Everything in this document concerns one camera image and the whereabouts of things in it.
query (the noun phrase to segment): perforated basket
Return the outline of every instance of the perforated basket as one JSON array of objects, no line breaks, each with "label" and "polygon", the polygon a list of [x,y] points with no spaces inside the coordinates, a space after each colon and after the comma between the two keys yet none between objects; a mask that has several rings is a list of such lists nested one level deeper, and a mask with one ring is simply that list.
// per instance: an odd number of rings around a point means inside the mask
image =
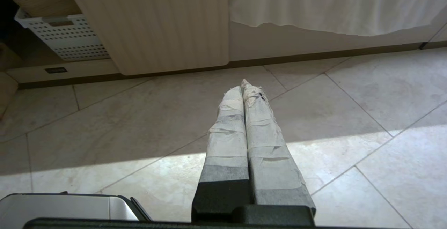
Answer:
[{"label": "perforated basket", "polygon": [[110,58],[83,14],[31,18],[19,9],[15,20],[29,28],[65,61]]}]

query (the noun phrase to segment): white cloth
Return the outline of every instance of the white cloth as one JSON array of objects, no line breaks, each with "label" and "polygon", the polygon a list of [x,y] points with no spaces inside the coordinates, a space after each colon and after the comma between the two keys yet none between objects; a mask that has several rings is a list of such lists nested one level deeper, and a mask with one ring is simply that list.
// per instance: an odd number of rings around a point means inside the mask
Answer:
[{"label": "white cloth", "polygon": [[447,0],[230,0],[230,19],[374,36],[429,25]]}]

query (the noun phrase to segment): cabinet door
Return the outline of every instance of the cabinet door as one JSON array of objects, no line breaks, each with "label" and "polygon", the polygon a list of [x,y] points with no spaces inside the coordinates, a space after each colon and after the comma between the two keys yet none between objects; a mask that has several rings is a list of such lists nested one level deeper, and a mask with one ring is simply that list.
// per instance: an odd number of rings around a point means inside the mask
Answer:
[{"label": "cabinet door", "polygon": [[124,75],[228,63],[228,0],[76,0]]}]

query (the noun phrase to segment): gray tape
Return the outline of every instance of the gray tape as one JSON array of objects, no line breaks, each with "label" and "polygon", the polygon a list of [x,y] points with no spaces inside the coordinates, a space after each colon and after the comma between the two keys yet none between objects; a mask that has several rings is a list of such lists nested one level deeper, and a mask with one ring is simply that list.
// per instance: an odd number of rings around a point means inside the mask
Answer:
[{"label": "gray tape", "polygon": [[248,167],[204,165],[199,182],[216,182],[249,179]]},{"label": "gray tape", "polygon": [[244,110],[250,180],[258,205],[315,205],[283,134],[273,116],[265,93],[246,80]]},{"label": "gray tape", "polygon": [[240,87],[230,89],[219,105],[208,132],[205,165],[200,182],[249,179],[244,102]]},{"label": "gray tape", "polygon": [[291,158],[253,157],[249,165],[256,190],[295,189],[303,185],[302,176]]},{"label": "gray tape", "polygon": [[312,197],[306,187],[290,190],[256,190],[255,203],[257,205],[307,205],[314,208]]},{"label": "gray tape", "polygon": [[257,147],[249,150],[249,158],[253,157],[292,157],[287,146]]},{"label": "gray tape", "polygon": [[247,156],[207,156],[205,158],[205,165],[216,165],[224,167],[247,167],[248,159]]}]

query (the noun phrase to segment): tile floor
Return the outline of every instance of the tile floor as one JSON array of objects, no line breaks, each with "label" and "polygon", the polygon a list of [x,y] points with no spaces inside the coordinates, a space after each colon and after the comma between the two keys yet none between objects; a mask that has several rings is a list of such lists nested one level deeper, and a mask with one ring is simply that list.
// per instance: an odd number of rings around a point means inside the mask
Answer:
[{"label": "tile floor", "polygon": [[447,49],[19,91],[0,122],[0,198],[121,194],[189,221],[223,93],[263,86],[316,223],[447,227]]}]

